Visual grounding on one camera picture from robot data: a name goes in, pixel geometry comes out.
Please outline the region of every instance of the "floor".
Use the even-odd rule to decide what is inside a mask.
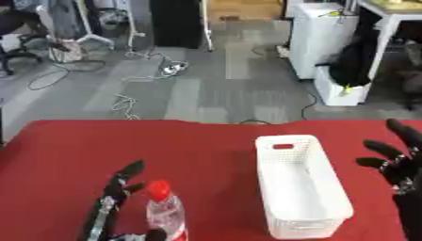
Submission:
[[[277,58],[268,49],[287,40],[289,23],[228,22],[214,24],[213,30],[216,44],[213,53],[206,52],[204,47],[154,49],[155,53],[190,64],[178,76],[166,79],[122,82],[127,76],[157,75],[161,63],[159,56],[126,57],[124,44],[109,52],[98,43],[89,43],[86,48],[93,48],[89,51],[90,59],[105,60],[104,68],[96,72],[71,72],[62,81],[41,90],[29,90],[27,85],[57,67],[48,61],[40,65],[30,60],[15,62],[13,69],[17,74],[0,79],[6,139],[35,120],[125,119],[123,110],[111,110],[119,98],[116,94],[136,99],[131,114],[142,120],[216,123],[301,120],[301,110],[314,100],[309,92],[317,96],[315,89],[310,82],[300,83],[288,61]],[[137,45],[145,50],[145,46],[151,46],[151,38],[140,40]],[[45,76],[34,86],[54,82],[58,74],[62,73]],[[422,108],[405,110],[394,89],[388,87],[382,81],[376,83],[367,103],[356,107],[328,107],[317,97],[317,103],[306,109],[305,116],[309,120],[422,117]]]

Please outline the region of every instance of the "plastic bottle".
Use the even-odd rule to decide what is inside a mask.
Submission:
[[[166,180],[150,183],[151,199],[147,205],[147,221],[150,228],[161,228],[167,233],[167,241],[187,241],[185,210],[182,202],[171,192]]]

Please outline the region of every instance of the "red table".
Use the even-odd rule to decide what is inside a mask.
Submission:
[[[422,129],[422,121],[407,121]],[[355,214],[330,241],[405,240],[391,190],[354,158],[364,138],[402,146],[381,120],[298,121],[280,125],[176,120],[42,120],[0,151],[1,240],[75,240],[111,173],[143,159],[136,180],[170,180],[187,211],[190,240],[272,240],[257,178],[259,136],[319,138]],[[126,203],[119,232],[144,233],[145,192]]]

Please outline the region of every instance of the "basket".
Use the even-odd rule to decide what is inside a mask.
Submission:
[[[353,215],[316,137],[258,137],[255,145],[261,195],[274,238],[330,237]]]

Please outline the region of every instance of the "robotic hand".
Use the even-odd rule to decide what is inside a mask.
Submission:
[[[78,241],[165,241],[163,230],[149,230],[146,235],[121,234],[113,236],[119,211],[129,196],[145,184],[126,185],[144,169],[143,161],[137,161],[116,172],[103,191],[103,196],[93,205]]]
[[[407,146],[408,154],[391,145],[365,140],[364,145],[386,159],[357,158],[359,165],[377,169],[395,190],[403,230],[409,241],[422,240],[422,134],[397,120],[387,120],[387,128]]]

